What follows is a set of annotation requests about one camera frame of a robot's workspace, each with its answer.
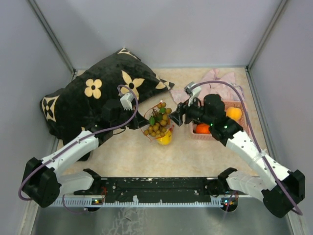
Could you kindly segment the brown longan bunch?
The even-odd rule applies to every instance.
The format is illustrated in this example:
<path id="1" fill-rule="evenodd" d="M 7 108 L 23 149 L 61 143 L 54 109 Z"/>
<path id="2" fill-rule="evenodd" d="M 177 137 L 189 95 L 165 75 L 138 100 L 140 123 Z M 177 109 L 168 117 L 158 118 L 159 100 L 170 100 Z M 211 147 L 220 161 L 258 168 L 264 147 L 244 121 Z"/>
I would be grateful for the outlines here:
<path id="1" fill-rule="evenodd" d="M 150 140 L 163 137 L 170 130 L 171 120 L 169 114 L 171 111 L 171 108 L 168 108 L 164 101 L 148 109 L 144 114 L 148 124 L 143 127 L 142 133 Z"/>

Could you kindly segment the clear zip top bag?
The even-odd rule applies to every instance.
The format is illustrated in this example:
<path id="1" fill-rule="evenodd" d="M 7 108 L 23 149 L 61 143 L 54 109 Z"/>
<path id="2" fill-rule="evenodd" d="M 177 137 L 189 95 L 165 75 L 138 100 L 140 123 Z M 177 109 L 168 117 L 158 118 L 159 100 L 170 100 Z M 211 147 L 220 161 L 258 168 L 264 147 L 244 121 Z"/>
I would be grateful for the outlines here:
<path id="1" fill-rule="evenodd" d="M 144 118 L 148 124 L 140 130 L 150 142 L 157 141 L 161 145 L 169 145 L 172 142 L 174 123 L 169 118 L 171 112 L 172 109 L 162 100 L 146 111 Z"/>

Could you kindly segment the yellow lemon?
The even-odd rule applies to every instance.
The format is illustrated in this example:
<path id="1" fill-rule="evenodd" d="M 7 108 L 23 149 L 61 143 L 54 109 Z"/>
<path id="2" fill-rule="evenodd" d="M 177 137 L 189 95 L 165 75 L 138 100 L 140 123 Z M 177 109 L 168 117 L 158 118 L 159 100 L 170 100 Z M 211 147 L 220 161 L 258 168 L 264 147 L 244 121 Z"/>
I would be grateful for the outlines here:
<path id="1" fill-rule="evenodd" d="M 169 145 L 172 142 L 172 132 L 168 131 L 163 137 L 157 139 L 157 142 L 161 145 Z"/>

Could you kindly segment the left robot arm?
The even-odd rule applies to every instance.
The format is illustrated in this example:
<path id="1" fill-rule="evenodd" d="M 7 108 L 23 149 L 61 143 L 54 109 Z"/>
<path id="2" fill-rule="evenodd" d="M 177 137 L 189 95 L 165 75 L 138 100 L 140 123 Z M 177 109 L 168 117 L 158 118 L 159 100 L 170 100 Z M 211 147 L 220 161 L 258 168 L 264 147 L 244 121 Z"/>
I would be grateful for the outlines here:
<path id="1" fill-rule="evenodd" d="M 114 130 L 139 129 L 148 123 L 138 106 L 122 99 L 109 100 L 100 117 L 89 123 L 74 139 L 42 159 L 32 158 L 25 166 L 18 197 L 33 200 L 40 207 L 50 206 L 66 194 L 96 194 L 102 188 L 101 176 L 87 168 L 70 175 L 63 173 L 86 154 L 113 137 Z"/>

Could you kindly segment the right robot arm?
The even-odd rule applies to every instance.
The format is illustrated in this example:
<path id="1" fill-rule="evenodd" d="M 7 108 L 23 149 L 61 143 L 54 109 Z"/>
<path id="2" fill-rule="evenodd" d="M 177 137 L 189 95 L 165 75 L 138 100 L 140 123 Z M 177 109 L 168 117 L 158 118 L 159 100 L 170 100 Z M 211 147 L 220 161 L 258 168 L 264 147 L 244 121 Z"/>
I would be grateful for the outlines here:
<path id="1" fill-rule="evenodd" d="M 207 124 L 212 137 L 237 153 L 257 174 L 249 176 L 234 168 L 222 172 L 219 190 L 225 194 L 240 191 L 262 201 L 270 213 L 284 217 L 305 198 L 305 176 L 280 165 L 265 150 L 260 150 L 243 127 L 227 117 L 225 104 L 217 94 L 209 94 L 200 104 L 198 98 L 179 103 L 169 115 L 181 126 L 192 121 Z"/>

